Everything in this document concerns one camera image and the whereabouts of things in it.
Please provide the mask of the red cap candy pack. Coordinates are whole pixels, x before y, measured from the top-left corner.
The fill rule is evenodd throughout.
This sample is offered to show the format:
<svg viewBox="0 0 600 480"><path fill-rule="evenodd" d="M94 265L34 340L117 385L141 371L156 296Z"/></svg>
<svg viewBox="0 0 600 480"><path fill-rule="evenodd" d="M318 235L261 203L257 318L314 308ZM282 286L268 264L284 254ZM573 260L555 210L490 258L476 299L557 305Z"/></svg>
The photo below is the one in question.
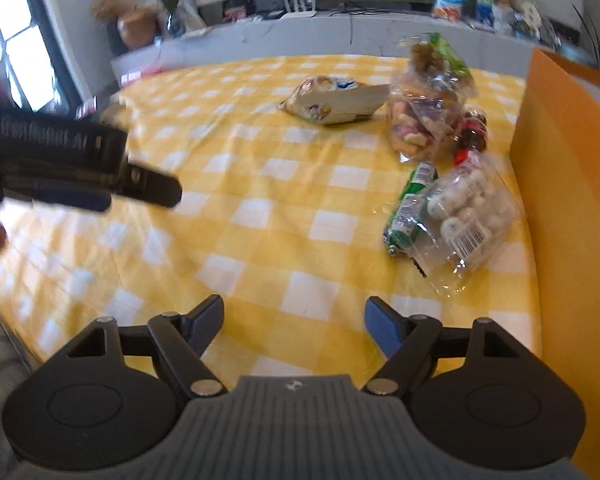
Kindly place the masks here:
<svg viewBox="0 0 600 480"><path fill-rule="evenodd" d="M480 108L468 105L454 136L453 164L460 166L472 152L483 153L488 146L488 118Z"/></svg>

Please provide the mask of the green nut mix bag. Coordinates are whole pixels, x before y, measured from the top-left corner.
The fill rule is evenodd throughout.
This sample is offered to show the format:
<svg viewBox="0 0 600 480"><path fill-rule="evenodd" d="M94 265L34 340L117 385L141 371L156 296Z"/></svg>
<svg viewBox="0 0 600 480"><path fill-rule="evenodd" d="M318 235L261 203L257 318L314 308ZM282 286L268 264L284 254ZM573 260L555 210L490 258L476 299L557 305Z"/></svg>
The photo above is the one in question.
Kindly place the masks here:
<svg viewBox="0 0 600 480"><path fill-rule="evenodd" d="M405 45L410 52L408 74L434 90L454 92L466 99L478 96L470 68L440 32L424 32Z"/></svg>

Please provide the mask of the orange storage box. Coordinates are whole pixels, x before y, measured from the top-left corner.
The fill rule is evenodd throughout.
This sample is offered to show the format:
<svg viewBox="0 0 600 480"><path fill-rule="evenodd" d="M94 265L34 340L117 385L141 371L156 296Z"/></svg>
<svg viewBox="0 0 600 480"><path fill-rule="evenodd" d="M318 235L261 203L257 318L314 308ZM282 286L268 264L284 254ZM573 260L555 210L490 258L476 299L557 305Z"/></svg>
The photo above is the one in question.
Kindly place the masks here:
<svg viewBox="0 0 600 480"><path fill-rule="evenodd" d="M583 401L573 460L600 479L600 74L534 50L509 156L532 238L542 356Z"/></svg>

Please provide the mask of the orange vase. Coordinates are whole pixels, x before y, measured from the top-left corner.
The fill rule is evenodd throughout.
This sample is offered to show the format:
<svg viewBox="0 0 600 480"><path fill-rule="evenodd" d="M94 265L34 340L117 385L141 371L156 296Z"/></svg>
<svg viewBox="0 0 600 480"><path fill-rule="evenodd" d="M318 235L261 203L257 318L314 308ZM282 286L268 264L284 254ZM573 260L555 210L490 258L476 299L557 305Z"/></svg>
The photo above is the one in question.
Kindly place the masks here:
<svg viewBox="0 0 600 480"><path fill-rule="evenodd" d="M118 33L125 47L136 50L147 47L158 34L156 12L148 8L136 8L118 18Z"/></svg>

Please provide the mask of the white balls snack bag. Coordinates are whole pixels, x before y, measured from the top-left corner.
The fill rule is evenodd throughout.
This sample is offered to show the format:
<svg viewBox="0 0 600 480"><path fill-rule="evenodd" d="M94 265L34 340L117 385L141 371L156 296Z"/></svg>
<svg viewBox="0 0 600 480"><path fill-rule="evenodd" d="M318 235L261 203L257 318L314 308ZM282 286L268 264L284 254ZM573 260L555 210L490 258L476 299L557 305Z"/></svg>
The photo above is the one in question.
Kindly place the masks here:
<svg viewBox="0 0 600 480"><path fill-rule="evenodd" d="M516 198L485 154L471 150L439 174L412 171L382 232L388 255L411 260L440 295L451 296L502 248L520 217Z"/></svg>

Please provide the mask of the blue chips bag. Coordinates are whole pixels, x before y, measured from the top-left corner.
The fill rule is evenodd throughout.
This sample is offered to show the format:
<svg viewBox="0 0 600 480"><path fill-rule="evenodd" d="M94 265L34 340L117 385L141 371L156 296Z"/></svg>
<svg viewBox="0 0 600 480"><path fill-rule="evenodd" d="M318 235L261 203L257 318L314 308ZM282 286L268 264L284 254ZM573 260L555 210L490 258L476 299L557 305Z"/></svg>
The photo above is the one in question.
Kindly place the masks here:
<svg viewBox="0 0 600 480"><path fill-rule="evenodd" d="M434 0L431 14L440 20L459 22L462 19L463 4L466 0Z"/></svg>

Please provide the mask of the colourful dried fruit bag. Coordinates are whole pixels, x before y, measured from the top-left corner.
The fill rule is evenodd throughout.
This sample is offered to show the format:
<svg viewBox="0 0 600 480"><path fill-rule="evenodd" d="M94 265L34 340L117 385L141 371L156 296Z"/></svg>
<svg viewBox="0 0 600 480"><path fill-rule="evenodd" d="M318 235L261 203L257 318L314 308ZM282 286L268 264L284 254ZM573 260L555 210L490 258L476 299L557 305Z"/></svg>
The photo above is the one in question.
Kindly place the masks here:
<svg viewBox="0 0 600 480"><path fill-rule="evenodd" d="M400 162L433 159L460 125L465 97L416 73L392 78L387 103L388 141Z"/></svg>

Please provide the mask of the bread rolls snack bag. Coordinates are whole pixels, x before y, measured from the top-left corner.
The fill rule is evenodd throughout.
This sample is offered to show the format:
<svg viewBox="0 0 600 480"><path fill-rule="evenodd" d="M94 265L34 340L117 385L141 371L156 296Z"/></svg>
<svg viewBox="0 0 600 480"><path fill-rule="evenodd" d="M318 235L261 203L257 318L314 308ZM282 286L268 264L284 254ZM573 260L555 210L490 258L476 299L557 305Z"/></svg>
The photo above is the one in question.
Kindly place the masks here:
<svg viewBox="0 0 600 480"><path fill-rule="evenodd" d="M388 96L388 84L318 75L302 81L277 108L315 125L333 126L370 119Z"/></svg>

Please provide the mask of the white wifi router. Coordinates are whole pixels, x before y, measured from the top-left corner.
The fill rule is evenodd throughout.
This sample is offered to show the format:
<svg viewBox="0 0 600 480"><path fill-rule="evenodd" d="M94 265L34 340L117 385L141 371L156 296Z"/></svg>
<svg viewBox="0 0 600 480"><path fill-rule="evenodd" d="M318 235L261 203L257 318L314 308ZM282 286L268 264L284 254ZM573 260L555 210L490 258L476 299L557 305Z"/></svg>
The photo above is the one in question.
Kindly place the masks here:
<svg viewBox="0 0 600 480"><path fill-rule="evenodd" d="M282 18L315 18L316 0L283 0Z"/></svg>

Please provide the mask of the pink storage box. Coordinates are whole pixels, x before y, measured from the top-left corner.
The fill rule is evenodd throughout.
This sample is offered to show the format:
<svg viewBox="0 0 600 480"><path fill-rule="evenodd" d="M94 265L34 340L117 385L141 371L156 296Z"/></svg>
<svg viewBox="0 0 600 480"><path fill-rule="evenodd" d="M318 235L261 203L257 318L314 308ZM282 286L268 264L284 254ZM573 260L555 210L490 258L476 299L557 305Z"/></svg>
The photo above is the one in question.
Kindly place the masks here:
<svg viewBox="0 0 600 480"><path fill-rule="evenodd" d="M126 88L129 87L134 82L140 81L142 79L156 76L163 73L163 68L161 66L147 66L143 68L138 68L137 70L131 70L129 73L123 74L120 77L120 87Z"/></svg>

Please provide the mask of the yellow checkered tablecloth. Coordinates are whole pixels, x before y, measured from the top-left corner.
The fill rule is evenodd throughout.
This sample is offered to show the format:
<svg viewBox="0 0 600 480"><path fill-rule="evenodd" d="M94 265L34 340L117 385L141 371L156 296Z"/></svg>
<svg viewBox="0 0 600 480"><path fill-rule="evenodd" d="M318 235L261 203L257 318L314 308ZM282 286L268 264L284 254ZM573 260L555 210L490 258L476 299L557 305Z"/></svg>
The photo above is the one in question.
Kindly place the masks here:
<svg viewBox="0 0 600 480"><path fill-rule="evenodd" d="M379 296L447 326L488 316L539 351L532 245L518 223L451 297L389 257L381 234L410 167L386 120L320 128L279 102L313 75L385 84L402 58L315 55L194 67L119 96L131 154L174 172L183 198L164 210L115 200L106 214L4 203L0 315L46 359L102 315L122 325L225 302L204 362L227 385L242 375L347 374L381 366L364 327Z"/></svg>

